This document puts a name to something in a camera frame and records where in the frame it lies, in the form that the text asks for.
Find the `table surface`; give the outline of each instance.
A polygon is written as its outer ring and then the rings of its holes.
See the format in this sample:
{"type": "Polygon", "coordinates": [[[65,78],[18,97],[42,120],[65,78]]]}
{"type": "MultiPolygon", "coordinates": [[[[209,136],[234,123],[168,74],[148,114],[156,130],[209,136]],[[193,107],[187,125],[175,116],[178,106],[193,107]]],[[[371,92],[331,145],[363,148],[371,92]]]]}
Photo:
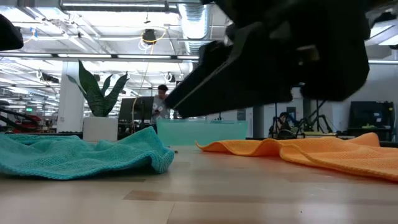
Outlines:
{"type": "Polygon", "coordinates": [[[277,157],[175,147],[162,175],[0,177],[0,223],[398,223],[398,185],[277,157]]]}

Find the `orange towel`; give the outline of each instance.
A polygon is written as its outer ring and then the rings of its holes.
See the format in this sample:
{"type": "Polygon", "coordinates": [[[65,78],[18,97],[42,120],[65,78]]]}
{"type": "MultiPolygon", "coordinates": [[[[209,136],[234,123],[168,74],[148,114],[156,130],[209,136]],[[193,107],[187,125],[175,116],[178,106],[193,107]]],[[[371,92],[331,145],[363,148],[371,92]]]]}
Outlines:
{"type": "Polygon", "coordinates": [[[263,141],[219,141],[197,146],[206,152],[237,156],[280,156],[283,160],[349,174],[398,181],[398,149],[380,147],[374,133],[351,140],[335,137],[263,141]]]}

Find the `teal container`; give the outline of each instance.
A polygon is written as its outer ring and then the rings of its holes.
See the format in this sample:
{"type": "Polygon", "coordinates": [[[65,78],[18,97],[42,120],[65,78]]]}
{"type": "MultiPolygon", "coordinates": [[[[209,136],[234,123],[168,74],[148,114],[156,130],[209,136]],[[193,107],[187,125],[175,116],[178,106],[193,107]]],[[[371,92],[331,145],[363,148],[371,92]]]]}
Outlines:
{"type": "Polygon", "coordinates": [[[246,138],[246,121],[209,121],[188,119],[158,119],[157,131],[165,146],[208,145],[222,140],[243,140],[246,138]]]}

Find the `man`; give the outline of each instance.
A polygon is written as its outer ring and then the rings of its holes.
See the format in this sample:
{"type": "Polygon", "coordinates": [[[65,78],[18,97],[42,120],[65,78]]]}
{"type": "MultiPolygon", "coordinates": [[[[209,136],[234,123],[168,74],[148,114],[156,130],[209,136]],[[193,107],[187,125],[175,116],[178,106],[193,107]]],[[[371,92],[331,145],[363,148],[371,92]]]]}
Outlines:
{"type": "Polygon", "coordinates": [[[169,89],[166,85],[160,85],[157,87],[157,95],[154,97],[154,105],[152,107],[152,119],[150,123],[155,129],[157,134],[157,125],[156,120],[158,119],[169,119],[170,118],[170,110],[166,108],[166,104],[164,100],[167,97],[167,91],[169,89]]]}

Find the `snake plant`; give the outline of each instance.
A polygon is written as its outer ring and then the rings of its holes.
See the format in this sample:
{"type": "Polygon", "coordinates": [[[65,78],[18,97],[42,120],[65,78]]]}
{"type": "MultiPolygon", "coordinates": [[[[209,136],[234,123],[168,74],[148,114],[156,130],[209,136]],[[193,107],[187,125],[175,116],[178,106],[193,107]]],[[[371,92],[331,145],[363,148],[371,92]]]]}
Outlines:
{"type": "Polygon", "coordinates": [[[80,91],[83,93],[83,96],[86,98],[88,106],[91,109],[91,112],[94,116],[98,117],[106,117],[112,111],[114,105],[118,101],[118,96],[120,92],[122,92],[125,84],[128,81],[127,74],[117,80],[115,86],[112,88],[110,94],[105,96],[106,90],[109,88],[111,84],[110,75],[106,78],[102,89],[98,86],[98,83],[95,77],[87,71],[82,62],[79,60],[79,81],[78,82],[71,76],[67,75],[69,80],[76,84],[80,91]]]}

